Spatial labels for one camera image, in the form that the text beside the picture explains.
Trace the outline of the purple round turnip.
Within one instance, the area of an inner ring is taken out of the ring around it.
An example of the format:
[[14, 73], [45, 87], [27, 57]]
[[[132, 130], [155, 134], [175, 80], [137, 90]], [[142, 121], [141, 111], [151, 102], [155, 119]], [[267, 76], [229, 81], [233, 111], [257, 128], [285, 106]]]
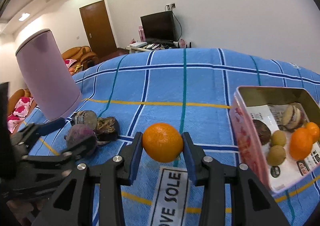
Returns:
[[92, 155], [97, 146], [97, 136], [93, 129], [84, 124], [73, 125], [64, 136], [68, 148], [80, 143], [89, 143], [87, 155]]

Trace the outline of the brown dried mangosteen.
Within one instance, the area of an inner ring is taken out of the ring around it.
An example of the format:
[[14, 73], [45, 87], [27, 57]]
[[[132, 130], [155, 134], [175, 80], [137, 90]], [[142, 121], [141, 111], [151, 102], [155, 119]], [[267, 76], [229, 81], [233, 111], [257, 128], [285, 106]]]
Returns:
[[119, 131], [120, 125], [115, 117], [99, 117], [95, 128], [97, 144], [105, 145], [117, 140]]

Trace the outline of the orange tangerine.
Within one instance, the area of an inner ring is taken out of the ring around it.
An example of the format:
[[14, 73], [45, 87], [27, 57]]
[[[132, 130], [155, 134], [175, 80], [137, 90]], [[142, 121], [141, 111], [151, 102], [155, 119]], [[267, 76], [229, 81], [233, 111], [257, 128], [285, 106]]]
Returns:
[[148, 156], [159, 163], [173, 162], [183, 151], [181, 135], [167, 123], [150, 125], [143, 133], [142, 145]]
[[305, 128], [308, 130], [313, 143], [317, 142], [320, 138], [319, 126], [314, 122], [308, 122], [306, 123]]
[[294, 160], [303, 160], [311, 152], [312, 136], [307, 128], [300, 127], [291, 134], [289, 154]]

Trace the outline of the dark mangosteen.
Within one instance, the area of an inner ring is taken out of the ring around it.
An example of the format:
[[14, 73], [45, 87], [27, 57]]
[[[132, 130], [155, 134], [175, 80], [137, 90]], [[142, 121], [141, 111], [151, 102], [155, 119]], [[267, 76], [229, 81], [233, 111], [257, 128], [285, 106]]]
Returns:
[[253, 124], [257, 131], [261, 144], [266, 145], [267, 143], [269, 143], [271, 139], [271, 131], [267, 127], [267, 125], [262, 121], [256, 119], [253, 120]]

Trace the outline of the yellow brown longan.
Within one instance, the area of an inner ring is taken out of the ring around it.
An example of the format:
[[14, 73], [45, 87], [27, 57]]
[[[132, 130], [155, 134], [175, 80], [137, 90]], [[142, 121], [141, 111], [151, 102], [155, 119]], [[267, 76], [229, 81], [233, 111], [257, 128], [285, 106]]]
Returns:
[[286, 141], [286, 134], [281, 130], [274, 131], [271, 135], [271, 146], [279, 145], [284, 147], [286, 145]]

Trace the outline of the pink floral cushion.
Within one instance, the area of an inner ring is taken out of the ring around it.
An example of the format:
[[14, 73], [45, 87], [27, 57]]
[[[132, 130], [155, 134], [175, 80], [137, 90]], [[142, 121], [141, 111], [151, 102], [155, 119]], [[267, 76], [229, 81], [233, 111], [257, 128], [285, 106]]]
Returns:
[[7, 127], [10, 133], [13, 133], [17, 125], [24, 121], [30, 111], [33, 100], [31, 97], [20, 97], [13, 113], [7, 117]]

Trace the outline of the purple electric kettle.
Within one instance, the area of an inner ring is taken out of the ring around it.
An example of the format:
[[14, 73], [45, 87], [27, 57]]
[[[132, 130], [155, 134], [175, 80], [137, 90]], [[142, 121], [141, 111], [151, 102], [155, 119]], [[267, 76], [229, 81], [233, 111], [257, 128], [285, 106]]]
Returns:
[[27, 88], [47, 120], [67, 118], [82, 94], [73, 80], [52, 31], [42, 29], [28, 37], [16, 51]]

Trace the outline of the paper leaflet in tin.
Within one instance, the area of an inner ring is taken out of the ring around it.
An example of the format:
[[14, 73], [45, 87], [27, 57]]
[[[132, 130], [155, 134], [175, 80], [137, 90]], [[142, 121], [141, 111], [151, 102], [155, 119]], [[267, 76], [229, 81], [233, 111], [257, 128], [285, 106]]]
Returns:
[[[304, 122], [301, 127], [305, 128], [306, 123], [314, 122], [309, 119], [303, 106], [294, 102], [291, 105], [295, 105], [304, 112]], [[251, 116], [252, 120], [260, 120], [267, 125], [271, 131], [271, 135], [274, 131], [281, 130], [286, 134], [286, 145], [284, 149], [286, 151], [286, 159], [278, 166], [269, 166], [266, 161], [266, 156], [270, 150], [271, 140], [266, 145], [261, 145], [261, 156], [265, 160], [266, 171], [268, 175], [268, 185], [273, 192], [281, 192], [288, 189], [293, 184], [299, 182], [304, 176], [308, 175], [316, 167], [319, 166], [319, 140], [312, 145], [310, 154], [303, 160], [294, 160], [289, 154], [289, 145], [291, 134], [295, 130], [289, 131], [281, 124], [281, 118], [285, 109], [289, 106], [286, 105], [260, 105], [251, 106], [247, 108], [247, 112]]]

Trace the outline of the orange leather sofa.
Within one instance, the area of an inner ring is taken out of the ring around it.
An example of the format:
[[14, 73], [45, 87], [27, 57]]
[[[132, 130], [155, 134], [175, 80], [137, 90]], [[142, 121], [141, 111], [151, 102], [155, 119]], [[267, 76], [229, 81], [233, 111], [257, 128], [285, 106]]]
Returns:
[[[62, 58], [71, 73], [73, 75], [77, 71], [82, 69], [86, 69], [87, 67], [94, 66], [98, 63], [97, 55], [91, 51], [90, 47], [82, 46], [82, 47], [73, 47], [62, 54]], [[33, 98], [31, 92], [28, 88], [18, 89], [10, 98], [8, 102], [8, 111], [7, 115], [13, 113], [14, 107], [20, 97], [31, 97]], [[37, 105], [35, 99], [31, 104], [30, 111]]]

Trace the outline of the blue plaid tablecloth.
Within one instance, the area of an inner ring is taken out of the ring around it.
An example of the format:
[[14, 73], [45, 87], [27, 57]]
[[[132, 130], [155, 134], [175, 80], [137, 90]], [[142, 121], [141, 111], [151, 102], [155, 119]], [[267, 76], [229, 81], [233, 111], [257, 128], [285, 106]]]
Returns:
[[[226, 49], [129, 54], [73, 80], [83, 96], [80, 110], [114, 116], [120, 124], [118, 139], [98, 147], [86, 160], [89, 166], [112, 158], [154, 123], [188, 132], [206, 154], [236, 166], [241, 159], [229, 109], [237, 87], [301, 87], [319, 101], [318, 72]], [[203, 189], [187, 179], [183, 159], [162, 164], [143, 154], [137, 179], [121, 189], [126, 225], [197, 225]]]

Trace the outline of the brown wooden door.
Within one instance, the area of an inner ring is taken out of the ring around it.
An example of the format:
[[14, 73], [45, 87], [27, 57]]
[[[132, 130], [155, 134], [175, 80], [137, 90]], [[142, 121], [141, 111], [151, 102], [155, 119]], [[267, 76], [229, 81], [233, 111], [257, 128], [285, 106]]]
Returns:
[[105, 1], [101, 0], [80, 9], [82, 23], [91, 50], [99, 59], [107, 60], [117, 50], [116, 42], [108, 18]]

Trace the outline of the white tv stand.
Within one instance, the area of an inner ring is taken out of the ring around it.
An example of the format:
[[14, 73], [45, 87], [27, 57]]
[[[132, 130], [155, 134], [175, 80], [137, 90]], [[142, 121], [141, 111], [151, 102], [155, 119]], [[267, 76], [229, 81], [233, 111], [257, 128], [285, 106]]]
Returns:
[[128, 50], [129, 53], [139, 53], [139, 52], [149, 52], [154, 50], [192, 48], [192, 47], [193, 47], [193, 43], [191, 41], [180, 39], [177, 42], [167, 42], [167, 43], [148, 43], [145, 41], [135, 41], [129, 44], [125, 49]]

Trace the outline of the pink box beside television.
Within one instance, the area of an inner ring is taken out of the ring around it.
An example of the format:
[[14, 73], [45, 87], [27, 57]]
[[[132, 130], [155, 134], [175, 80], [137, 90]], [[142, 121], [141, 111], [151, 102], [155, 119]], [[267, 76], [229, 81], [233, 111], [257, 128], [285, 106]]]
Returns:
[[139, 32], [140, 41], [145, 42], [145, 35], [144, 35], [143, 26], [138, 27], [138, 32]]

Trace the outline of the black television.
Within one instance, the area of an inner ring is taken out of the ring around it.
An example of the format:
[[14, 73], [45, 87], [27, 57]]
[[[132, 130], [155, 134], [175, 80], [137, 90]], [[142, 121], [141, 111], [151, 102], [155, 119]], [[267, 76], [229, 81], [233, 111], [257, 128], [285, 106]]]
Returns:
[[140, 17], [146, 41], [153, 40], [170, 41], [177, 40], [177, 32], [171, 11], [163, 11]]

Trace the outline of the wall power socket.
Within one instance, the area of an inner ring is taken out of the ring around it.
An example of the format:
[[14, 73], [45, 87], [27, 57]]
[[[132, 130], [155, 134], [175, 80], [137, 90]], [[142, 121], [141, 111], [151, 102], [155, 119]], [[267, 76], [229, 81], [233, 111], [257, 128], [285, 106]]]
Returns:
[[165, 11], [172, 11], [174, 8], [176, 8], [176, 4], [174, 3], [165, 5]]

